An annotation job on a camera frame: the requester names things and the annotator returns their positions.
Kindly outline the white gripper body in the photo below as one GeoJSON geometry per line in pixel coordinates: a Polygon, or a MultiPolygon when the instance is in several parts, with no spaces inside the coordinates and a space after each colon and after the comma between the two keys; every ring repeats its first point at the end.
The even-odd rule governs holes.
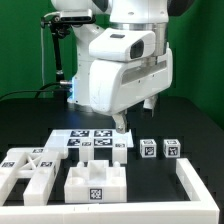
{"type": "Polygon", "coordinates": [[[170,48],[153,64],[151,58],[128,63],[95,60],[90,68],[90,105],[95,112],[112,116],[167,89],[172,82],[170,48]]]}

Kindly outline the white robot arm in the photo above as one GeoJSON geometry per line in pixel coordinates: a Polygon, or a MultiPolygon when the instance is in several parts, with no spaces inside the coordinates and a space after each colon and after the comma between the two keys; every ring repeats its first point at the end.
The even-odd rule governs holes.
{"type": "Polygon", "coordinates": [[[111,116],[127,131],[126,110],[140,102],[151,109],[169,88],[173,56],[167,41],[171,16],[194,0],[51,0],[56,18],[78,38],[78,77],[72,100],[111,116]]]}

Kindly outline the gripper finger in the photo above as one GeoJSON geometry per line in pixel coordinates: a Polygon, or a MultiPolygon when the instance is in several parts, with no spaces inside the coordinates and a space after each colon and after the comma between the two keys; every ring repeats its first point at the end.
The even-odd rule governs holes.
{"type": "Polygon", "coordinates": [[[157,100],[158,100],[158,95],[153,95],[144,100],[143,108],[146,111],[151,112],[151,116],[154,116],[154,109],[156,107],[157,100]]]}
{"type": "Polygon", "coordinates": [[[117,114],[114,114],[112,118],[115,122],[116,131],[120,134],[125,134],[127,132],[126,112],[121,111],[117,114]]]}

